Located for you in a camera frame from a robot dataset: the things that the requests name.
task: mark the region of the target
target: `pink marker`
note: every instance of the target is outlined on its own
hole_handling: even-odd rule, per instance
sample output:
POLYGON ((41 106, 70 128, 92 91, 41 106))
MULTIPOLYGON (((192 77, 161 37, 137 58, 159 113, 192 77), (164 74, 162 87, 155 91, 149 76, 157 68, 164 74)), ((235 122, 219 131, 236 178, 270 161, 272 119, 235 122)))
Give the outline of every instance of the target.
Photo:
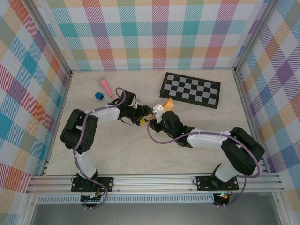
POLYGON ((100 84, 102 85, 102 87, 104 87, 105 91, 108 93, 109 97, 113 97, 113 93, 111 91, 111 89, 108 87, 108 84, 106 83, 104 77, 100 77, 99 78, 100 84))

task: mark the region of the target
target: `checkerboard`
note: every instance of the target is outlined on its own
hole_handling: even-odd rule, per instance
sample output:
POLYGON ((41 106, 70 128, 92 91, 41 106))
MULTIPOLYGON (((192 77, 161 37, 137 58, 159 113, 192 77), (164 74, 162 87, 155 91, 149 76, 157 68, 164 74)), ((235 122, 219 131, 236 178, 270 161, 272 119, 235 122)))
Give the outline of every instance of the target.
POLYGON ((217 108, 221 83, 166 73, 160 97, 217 108))

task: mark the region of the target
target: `purple cable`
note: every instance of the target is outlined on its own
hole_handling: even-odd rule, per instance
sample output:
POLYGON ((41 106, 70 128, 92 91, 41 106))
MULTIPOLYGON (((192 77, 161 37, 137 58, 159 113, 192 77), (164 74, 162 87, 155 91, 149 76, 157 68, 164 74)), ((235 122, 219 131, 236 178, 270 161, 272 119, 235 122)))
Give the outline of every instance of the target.
POLYGON ((188 136, 188 135, 215 135, 215 136, 224 136, 224 137, 227 137, 227 138, 230 138, 231 140, 235 141, 237 144, 239 144, 249 155, 250 157, 253 159, 253 161, 255 162, 255 165, 257 167, 257 174, 255 175, 252 175, 252 176, 239 176, 238 177, 242 177, 242 178, 245 178, 245 182, 244 182, 244 186, 240 192, 240 194, 228 205, 232 205, 234 202, 236 202, 236 200, 243 194, 243 192, 245 191, 245 188, 246 188, 246 182, 247 182, 247 178, 256 178, 260 175, 261 173, 261 170, 260 170, 260 166, 259 166, 259 163, 258 161, 256 160, 255 156, 252 154, 252 152, 242 143, 240 142, 238 139, 234 138, 234 137, 231 137, 230 135, 226 135, 226 134, 222 134, 220 132, 211 132, 211 131, 200 131, 200 132, 191 132, 191 133, 187 133, 187 134, 183 134, 183 135, 180 135, 179 137, 176 137, 170 141, 167 141, 167 142, 160 142, 160 141, 157 141, 154 139, 154 137, 152 137, 152 135, 150 134, 150 121, 154 118, 155 114, 152 115, 149 120, 148 120, 148 123, 147 123, 147 132, 148 132, 148 135, 149 137, 151 138, 151 140, 153 140, 154 142, 158 143, 158 144, 168 144, 168 143, 171 143, 171 142, 174 142, 182 137, 185 137, 185 136, 188 136))
POLYGON ((94 206, 94 207, 87 207, 87 206, 85 205, 85 202, 86 202, 86 201, 83 202, 83 205, 85 206, 85 208, 90 209, 90 210, 93 210, 93 209, 98 208, 100 205, 102 205, 102 204, 106 201, 107 195, 108 195, 108 191, 107 191, 107 188, 106 188, 103 184, 101 184, 101 183, 99 183, 99 182, 97 182, 97 181, 95 181, 95 180, 89 178, 86 174, 84 174, 84 173, 81 171, 81 168, 80 168, 80 166, 79 166, 79 164, 78 164, 78 160, 77 160, 77 156, 76 156, 76 151, 77 151, 77 149, 79 148, 79 146, 80 146, 80 144, 81 144, 81 141, 83 140, 83 135, 84 135, 84 130, 85 130, 85 124, 86 124, 86 120, 88 119, 88 116, 91 115, 92 113, 96 112, 96 111, 101 110, 101 109, 115 108, 115 107, 121 105, 121 104, 125 101, 126 94, 125 94, 124 89, 122 89, 122 88, 120 88, 120 87, 119 87, 119 88, 116 88, 116 93, 117 93, 117 90, 118 90, 118 89, 120 89, 120 90, 123 91, 123 100, 122 100, 120 103, 115 104, 115 105, 112 105, 112 106, 103 106, 103 107, 97 108, 97 109, 95 109, 95 110, 92 110, 92 111, 90 111, 90 112, 88 112, 88 113, 86 114, 86 116, 84 117, 84 120, 83 120, 82 131, 81 131, 81 134, 80 134, 79 141, 78 141, 77 145, 75 146, 75 148, 74 148, 74 150, 73 150, 73 152, 72 152, 72 153, 73 153, 73 156, 74 156, 74 160, 75 160, 76 167, 77 167, 77 169, 79 170, 79 172, 80 172, 86 179, 88 179, 89 181, 91 181, 91 182, 93 182, 93 183, 95 183, 95 184, 98 184, 99 186, 103 187, 104 190, 105 190, 105 197, 104 197, 103 201, 100 202, 99 204, 97 204, 96 206, 94 206))

